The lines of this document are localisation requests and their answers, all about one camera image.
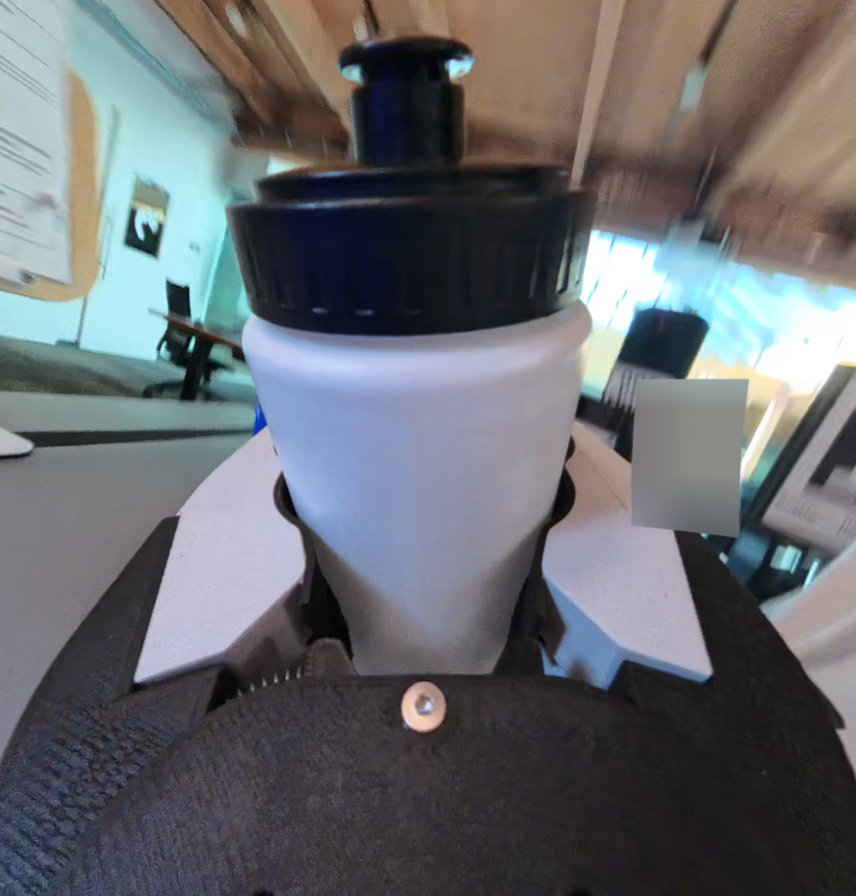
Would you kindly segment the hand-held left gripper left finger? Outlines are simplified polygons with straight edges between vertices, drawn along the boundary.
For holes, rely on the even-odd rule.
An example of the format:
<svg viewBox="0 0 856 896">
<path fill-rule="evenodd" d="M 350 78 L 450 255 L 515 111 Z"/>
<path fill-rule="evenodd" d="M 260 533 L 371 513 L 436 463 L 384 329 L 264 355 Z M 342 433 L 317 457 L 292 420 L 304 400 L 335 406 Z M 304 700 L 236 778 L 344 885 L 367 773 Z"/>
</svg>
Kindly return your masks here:
<svg viewBox="0 0 856 896">
<path fill-rule="evenodd" d="M 135 684 L 214 664 L 255 678 L 259 662 L 301 654 L 292 598 L 307 558 L 298 526 L 277 507 L 281 473 L 272 438 L 255 435 L 182 505 Z"/>
</svg>

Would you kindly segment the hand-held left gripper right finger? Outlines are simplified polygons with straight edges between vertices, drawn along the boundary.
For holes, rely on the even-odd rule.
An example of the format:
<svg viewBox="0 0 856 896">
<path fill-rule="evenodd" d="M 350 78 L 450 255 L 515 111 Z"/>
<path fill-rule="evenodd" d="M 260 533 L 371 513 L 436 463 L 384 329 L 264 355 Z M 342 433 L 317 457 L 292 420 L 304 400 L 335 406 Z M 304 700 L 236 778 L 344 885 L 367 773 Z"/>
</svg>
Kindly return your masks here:
<svg viewBox="0 0 856 896">
<path fill-rule="evenodd" d="M 543 549 L 547 675 L 607 690 L 631 662 L 707 682 L 712 662 L 674 533 L 634 526 L 629 463 L 581 423 L 571 438 L 574 501 Z"/>
</svg>

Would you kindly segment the white plastic bottle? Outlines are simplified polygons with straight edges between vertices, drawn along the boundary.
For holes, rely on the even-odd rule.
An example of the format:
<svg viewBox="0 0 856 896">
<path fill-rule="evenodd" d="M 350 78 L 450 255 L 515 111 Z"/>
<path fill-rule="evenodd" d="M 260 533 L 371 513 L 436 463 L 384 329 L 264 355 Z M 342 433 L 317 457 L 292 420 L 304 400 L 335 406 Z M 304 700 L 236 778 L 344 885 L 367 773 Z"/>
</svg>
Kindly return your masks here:
<svg viewBox="0 0 856 896">
<path fill-rule="evenodd" d="M 362 674 L 496 665 L 564 469 L 592 322 L 355 337 L 250 316 L 243 350 Z"/>
</svg>

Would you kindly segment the black ribbed bottle lid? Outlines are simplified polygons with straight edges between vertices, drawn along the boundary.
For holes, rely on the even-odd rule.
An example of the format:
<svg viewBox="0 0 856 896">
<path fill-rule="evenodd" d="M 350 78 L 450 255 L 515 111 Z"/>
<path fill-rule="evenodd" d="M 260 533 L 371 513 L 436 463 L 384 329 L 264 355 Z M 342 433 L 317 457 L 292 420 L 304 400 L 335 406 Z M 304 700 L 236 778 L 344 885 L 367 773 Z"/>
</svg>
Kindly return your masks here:
<svg viewBox="0 0 856 896">
<path fill-rule="evenodd" d="M 519 325 L 576 298 L 595 197 L 565 168 L 463 161 L 472 63 L 437 36 L 341 52 L 355 164 L 270 175 L 226 210 L 255 316 L 410 337 Z"/>
</svg>

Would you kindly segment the wooden top office desk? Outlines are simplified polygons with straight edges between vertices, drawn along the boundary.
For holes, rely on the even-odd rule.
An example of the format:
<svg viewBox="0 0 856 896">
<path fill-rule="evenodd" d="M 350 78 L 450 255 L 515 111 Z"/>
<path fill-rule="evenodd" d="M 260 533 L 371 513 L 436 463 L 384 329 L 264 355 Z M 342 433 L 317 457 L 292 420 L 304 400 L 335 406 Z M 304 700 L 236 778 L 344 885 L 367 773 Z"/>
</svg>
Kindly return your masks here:
<svg viewBox="0 0 856 896">
<path fill-rule="evenodd" d="M 168 392 L 176 392 L 179 401 L 192 402 L 198 399 L 210 400 L 215 396 L 210 389 L 210 376 L 225 365 L 213 362 L 214 347 L 229 349 L 235 361 L 246 363 L 241 342 L 231 334 L 213 329 L 202 322 L 193 321 L 182 315 L 161 312 L 150 308 L 149 312 L 166 321 L 166 330 L 176 330 L 188 338 L 186 363 L 182 365 L 185 374 L 180 381 L 161 382 L 144 388 L 142 396 L 150 399 L 164 399 Z"/>
</svg>

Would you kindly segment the black white marker sign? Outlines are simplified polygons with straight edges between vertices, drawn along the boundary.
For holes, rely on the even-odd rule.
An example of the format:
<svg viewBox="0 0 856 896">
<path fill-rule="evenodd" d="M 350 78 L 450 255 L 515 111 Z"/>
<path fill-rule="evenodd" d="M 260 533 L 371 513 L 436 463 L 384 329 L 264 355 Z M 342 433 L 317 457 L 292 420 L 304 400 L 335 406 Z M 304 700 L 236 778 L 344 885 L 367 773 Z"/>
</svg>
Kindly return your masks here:
<svg viewBox="0 0 856 896">
<path fill-rule="evenodd" d="M 837 365 L 759 497 L 771 532 L 836 556 L 856 540 L 856 365 Z"/>
</svg>

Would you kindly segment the black office chair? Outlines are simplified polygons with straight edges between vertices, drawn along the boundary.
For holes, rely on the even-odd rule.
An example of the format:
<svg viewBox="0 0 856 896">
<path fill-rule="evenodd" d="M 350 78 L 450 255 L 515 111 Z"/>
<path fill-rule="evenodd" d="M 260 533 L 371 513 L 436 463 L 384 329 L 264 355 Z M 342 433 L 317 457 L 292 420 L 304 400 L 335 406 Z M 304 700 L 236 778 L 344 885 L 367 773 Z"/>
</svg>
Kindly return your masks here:
<svg viewBox="0 0 856 896">
<path fill-rule="evenodd" d="M 626 461 L 632 461 L 638 385 L 686 379 L 709 330 L 709 323 L 691 311 L 635 311 L 601 398 L 609 410 L 614 450 Z"/>
<path fill-rule="evenodd" d="M 155 348 L 156 356 L 185 374 L 181 380 L 164 381 L 146 386 L 143 398 L 164 398 L 175 393 L 179 400 L 209 400 L 213 397 L 209 386 L 214 375 L 230 370 L 230 365 L 214 360 L 215 343 L 203 341 L 192 332 L 190 288 L 172 281 L 165 282 L 167 302 L 166 329 Z"/>
</svg>

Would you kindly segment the white door with window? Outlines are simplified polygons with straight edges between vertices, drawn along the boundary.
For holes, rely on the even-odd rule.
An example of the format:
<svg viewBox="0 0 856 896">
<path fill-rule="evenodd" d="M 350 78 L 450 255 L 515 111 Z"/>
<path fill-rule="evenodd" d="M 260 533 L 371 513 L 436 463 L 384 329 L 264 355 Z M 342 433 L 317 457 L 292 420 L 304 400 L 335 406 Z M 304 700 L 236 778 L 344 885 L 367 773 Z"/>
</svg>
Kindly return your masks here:
<svg viewBox="0 0 856 896">
<path fill-rule="evenodd" d="M 188 287 L 192 315 L 204 316 L 225 231 L 224 143 L 197 115 L 111 105 L 86 348 L 152 359 L 167 281 Z"/>
</svg>

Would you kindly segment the instruction sign on white stand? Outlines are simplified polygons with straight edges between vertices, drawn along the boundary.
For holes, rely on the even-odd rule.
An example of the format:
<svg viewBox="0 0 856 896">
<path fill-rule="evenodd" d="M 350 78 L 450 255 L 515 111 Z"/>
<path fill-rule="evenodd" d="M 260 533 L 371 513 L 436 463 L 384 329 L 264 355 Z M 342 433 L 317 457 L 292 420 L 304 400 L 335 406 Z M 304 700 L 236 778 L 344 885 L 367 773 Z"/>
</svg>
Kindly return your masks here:
<svg viewBox="0 0 856 896">
<path fill-rule="evenodd" d="M 70 97 L 69 210 L 73 280 L 70 284 L 60 284 L 47 279 L 26 283 L 0 279 L 0 292 L 55 303 L 86 297 L 99 272 L 97 115 L 86 84 L 70 66 L 68 39 L 67 54 L 67 83 Z"/>
</svg>

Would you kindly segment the printed instruction sheet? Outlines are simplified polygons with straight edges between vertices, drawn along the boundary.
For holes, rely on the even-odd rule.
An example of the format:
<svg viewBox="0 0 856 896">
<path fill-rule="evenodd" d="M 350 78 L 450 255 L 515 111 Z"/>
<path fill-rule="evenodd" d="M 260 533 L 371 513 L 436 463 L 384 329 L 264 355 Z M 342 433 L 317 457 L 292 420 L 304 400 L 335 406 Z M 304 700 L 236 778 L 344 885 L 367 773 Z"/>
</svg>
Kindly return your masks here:
<svg viewBox="0 0 856 896">
<path fill-rule="evenodd" d="M 0 279 L 73 280 L 67 3 L 0 1 Z"/>
</svg>

